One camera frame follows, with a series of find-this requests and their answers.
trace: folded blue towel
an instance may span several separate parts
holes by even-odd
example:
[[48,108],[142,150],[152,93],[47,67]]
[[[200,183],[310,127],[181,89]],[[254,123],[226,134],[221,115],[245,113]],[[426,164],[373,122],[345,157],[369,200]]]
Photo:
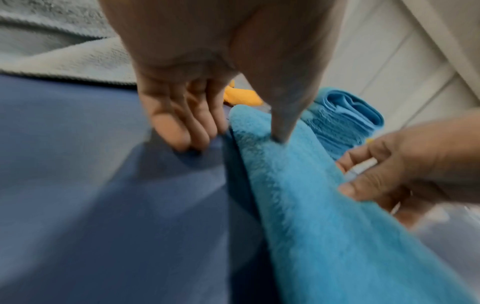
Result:
[[384,126],[384,118],[377,110],[359,97],[334,88],[320,89],[301,119],[333,159],[363,144],[367,137]]
[[457,276],[375,203],[337,192],[342,173],[312,130],[270,140],[269,114],[230,112],[285,304],[466,304]]

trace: yellow cloth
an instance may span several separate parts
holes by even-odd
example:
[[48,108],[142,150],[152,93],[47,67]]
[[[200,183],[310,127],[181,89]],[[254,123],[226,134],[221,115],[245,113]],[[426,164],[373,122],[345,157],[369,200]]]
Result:
[[261,106],[264,102],[253,90],[244,90],[234,88],[235,81],[231,81],[225,88],[223,102],[236,105],[246,105],[251,107]]

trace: microfiber cloth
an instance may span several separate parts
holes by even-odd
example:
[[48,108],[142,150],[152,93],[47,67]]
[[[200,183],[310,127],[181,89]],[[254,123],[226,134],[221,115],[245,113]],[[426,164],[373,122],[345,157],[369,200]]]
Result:
[[333,159],[363,144],[384,126],[383,116],[367,102],[335,88],[321,88],[301,120],[313,130]]
[[457,276],[375,203],[337,192],[342,173],[299,121],[288,144],[271,116],[230,112],[285,304],[473,304]]

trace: rolled blue towel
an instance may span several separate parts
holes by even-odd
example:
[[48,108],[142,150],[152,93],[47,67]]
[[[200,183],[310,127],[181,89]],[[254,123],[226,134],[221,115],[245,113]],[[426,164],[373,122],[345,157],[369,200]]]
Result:
[[346,91],[322,88],[301,116],[333,157],[361,145],[384,126],[383,116],[361,98]]
[[230,112],[285,304],[473,304],[457,276],[375,203],[337,187],[342,173],[302,121],[287,145],[270,114]]

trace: hand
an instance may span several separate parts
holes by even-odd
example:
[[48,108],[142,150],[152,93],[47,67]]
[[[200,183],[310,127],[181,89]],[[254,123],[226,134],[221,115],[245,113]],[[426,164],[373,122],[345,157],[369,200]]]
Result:
[[412,227],[435,203],[480,202],[480,111],[386,134],[337,161],[347,172],[370,158],[377,165],[339,191],[357,201],[375,200]]
[[226,131],[225,86],[244,73],[288,140],[315,97],[345,0],[100,0],[131,55],[139,98],[179,151]]

